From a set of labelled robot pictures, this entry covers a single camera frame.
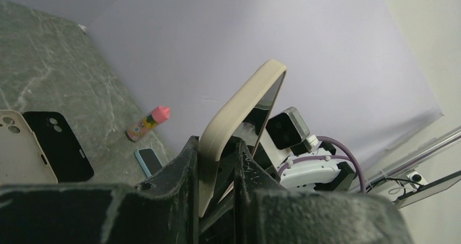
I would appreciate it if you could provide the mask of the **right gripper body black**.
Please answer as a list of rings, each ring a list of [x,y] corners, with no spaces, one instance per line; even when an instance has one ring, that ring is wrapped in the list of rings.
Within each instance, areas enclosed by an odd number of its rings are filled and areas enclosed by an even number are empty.
[[[286,192],[287,189],[253,160],[241,138],[231,137],[222,160],[225,159],[232,161],[230,178],[234,182],[234,190],[212,208],[212,218],[221,218],[223,214],[233,210],[233,229],[235,232],[244,232],[252,227],[256,215],[252,209],[256,204],[257,191]]]

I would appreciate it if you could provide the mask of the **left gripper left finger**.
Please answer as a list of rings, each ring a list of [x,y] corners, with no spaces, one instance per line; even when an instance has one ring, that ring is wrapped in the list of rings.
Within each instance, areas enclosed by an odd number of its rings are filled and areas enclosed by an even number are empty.
[[[1,243],[198,243],[198,143],[135,186],[1,187]]]

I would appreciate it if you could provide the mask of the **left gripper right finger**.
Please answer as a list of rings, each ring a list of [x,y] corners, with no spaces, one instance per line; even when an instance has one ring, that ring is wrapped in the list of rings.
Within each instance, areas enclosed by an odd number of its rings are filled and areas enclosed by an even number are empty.
[[[235,243],[412,243],[408,227],[381,196],[290,192],[234,140]]]

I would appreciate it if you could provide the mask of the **black phone case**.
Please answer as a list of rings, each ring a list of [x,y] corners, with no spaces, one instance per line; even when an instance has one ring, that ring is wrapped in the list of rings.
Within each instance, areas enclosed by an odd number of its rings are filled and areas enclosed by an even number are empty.
[[[22,115],[35,133],[58,182],[86,182],[94,176],[94,169],[61,113],[27,111]]]

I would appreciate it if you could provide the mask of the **beige phone case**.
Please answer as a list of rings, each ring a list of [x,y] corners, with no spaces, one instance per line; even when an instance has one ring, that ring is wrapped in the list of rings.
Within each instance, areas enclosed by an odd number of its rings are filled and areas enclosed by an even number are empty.
[[[56,183],[58,179],[23,116],[1,110],[1,185]]]

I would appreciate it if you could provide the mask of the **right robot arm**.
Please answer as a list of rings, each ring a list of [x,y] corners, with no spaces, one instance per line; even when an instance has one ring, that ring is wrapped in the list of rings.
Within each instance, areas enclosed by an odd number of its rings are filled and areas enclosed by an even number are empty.
[[[214,196],[200,220],[201,233],[225,231],[233,221],[233,149],[229,142],[221,154]],[[312,153],[295,156],[290,148],[279,150],[270,139],[264,139],[253,160],[281,186],[294,191],[347,191],[356,177],[353,163],[348,157],[337,155],[330,142],[321,142]]]

